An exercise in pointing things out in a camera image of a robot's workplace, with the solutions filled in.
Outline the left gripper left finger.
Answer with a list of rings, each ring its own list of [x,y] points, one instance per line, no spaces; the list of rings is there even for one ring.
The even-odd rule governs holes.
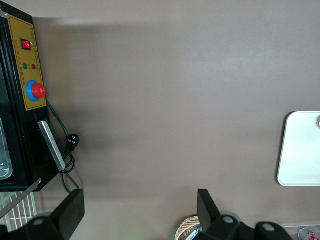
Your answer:
[[[85,216],[83,189],[73,190],[50,214],[38,215],[25,227],[28,240],[69,240]]]

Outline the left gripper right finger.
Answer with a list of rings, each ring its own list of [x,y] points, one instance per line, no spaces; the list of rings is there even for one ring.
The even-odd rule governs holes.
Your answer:
[[[232,214],[221,214],[207,189],[197,192],[197,216],[202,231],[198,240],[236,240],[240,222]]]

